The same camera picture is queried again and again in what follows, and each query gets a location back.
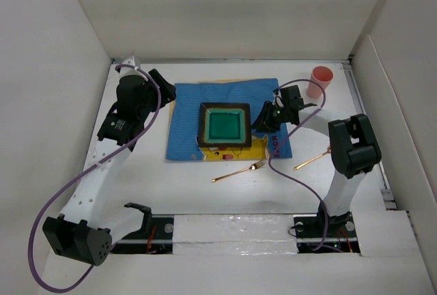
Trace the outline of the blue Pikachu cloth placemat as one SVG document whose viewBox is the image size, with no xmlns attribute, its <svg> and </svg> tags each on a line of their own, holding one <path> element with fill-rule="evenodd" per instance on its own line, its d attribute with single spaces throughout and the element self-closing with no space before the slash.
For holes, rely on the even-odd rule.
<svg viewBox="0 0 437 295">
<path fill-rule="evenodd" d="M 260 113 L 265 101 L 272 101 L 278 88 L 277 79 L 253 79 L 220 83 L 177 83 L 176 99 L 171 114 L 167 142 L 167 160 L 262 160 L 273 154 L 275 158 L 291 158 L 289 143 L 279 146 L 287 135 L 282 125 L 275 133 L 252 132 L 250 148 L 199 147 L 199 110 L 203 102 L 247 103 L 251 121 Z"/>
</svg>

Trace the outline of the gold fork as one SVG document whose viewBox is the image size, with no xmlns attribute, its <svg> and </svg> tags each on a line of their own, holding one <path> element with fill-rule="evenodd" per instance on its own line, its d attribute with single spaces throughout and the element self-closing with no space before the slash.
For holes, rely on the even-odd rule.
<svg viewBox="0 0 437 295">
<path fill-rule="evenodd" d="M 232 173 L 228 173 L 227 175 L 222 175 L 220 177 L 214 178 L 214 179 L 211 180 L 211 182 L 215 183 L 215 182 L 224 180 L 226 178 L 230 178 L 230 177 L 232 177 L 234 175 L 238 175 L 238 174 L 241 174 L 241 173 L 244 173 L 244 172 L 247 172 L 247 171 L 255 171 L 255 170 L 261 169 L 262 167 L 264 167 L 266 165 L 266 163 L 267 163 L 267 160 L 257 161 L 256 163 L 253 163 L 252 165 L 250 165 L 249 167 L 246 167 L 244 169 L 241 169 L 241 170 L 238 170 L 238 171 L 235 171 L 235 172 L 232 172 Z"/>
</svg>

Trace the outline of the green square plate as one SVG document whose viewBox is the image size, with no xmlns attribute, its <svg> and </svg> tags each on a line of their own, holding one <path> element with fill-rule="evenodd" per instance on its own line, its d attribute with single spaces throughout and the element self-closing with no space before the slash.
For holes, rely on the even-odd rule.
<svg viewBox="0 0 437 295">
<path fill-rule="evenodd" d="M 248 103 L 202 102 L 197 144 L 200 148 L 249 148 L 251 110 Z"/>
</svg>

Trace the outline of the pink plastic cup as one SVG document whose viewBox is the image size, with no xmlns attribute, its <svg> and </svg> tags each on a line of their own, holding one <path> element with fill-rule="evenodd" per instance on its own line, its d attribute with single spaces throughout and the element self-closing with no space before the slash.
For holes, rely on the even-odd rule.
<svg viewBox="0 0 437 295">
<path fill-rule="evenodd" d="M 310 76 L 310 82 L 307 87 L 307 96 L 311 99 L 318 99 L 334 77 L 333 71 L 326 66 L 315 67 Z"/>
</svg>

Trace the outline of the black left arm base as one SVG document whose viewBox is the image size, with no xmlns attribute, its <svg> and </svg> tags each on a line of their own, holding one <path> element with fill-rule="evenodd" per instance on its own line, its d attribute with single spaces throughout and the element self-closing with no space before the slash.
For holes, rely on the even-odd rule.
<svg viewBox="0 0 437 295">
<path fill-rule="evenodd" d="M 113 254 L 163 255 L 173 253 L 174 215 L 152 214 L 151 208 L 127 203 L 125 208 L 143 215 L 139 230 L 118 240 L 111 248 Z"/>
</svg>

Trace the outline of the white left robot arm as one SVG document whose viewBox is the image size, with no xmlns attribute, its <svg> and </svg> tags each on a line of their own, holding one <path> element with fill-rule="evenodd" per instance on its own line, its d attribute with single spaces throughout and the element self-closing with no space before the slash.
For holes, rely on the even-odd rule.
<svg viewBox="0 0 437 295">
<path fill-rule="evenodd" d="M 142 74 L 140 68 L 121 64 L 117 100 L 97 133 L 91 171 L 80 178 L 57 218 L 46 218 L 42 231 L 56 255 L 99 266 L 115 243 L 129 234 L 151 234 L 152 210 L 127 203 L 111 217 L 103 206 L 115 177 L 134 150 L 137 139 L 150 128 L 157 109 L 176 98 L 175 86 L 158 70 Z"/>
</svg>

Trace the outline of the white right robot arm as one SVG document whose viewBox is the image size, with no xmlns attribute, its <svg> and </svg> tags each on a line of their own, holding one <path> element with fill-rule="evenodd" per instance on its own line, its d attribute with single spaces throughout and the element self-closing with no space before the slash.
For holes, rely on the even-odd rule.
<svg viewBox="0 0 437 295">
<path fill-rule="evenodd" d="M 281 103 L 265 101 L 252 123 L 257 132 L 275 133 L 290 123 L 312 129 L 329 138 L 330 157 L 335 168 L 327 195 L 315 220 L 317 231 L 331 236 L 339 230 L 340 219 L 350 212 L 353 197 L 365 175 L 382 158 L 371 122 L 359 113 L 345 119 L 314 103 L 305 104 L 298 86 L 276 89 Z"/>
</svg>

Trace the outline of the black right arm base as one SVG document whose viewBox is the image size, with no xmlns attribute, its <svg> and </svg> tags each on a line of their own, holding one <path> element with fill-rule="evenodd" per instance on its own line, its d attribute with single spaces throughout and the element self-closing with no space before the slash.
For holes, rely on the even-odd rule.
<svg viewBox="0 0 437 295">
<path fill-rule="evenodd" d="M 295 239 L 298 254 L 361 252 L 351 212 L 328 217 L 321 208 L 317 214 L 296 214 L 288 234 Z"/>
</svg>

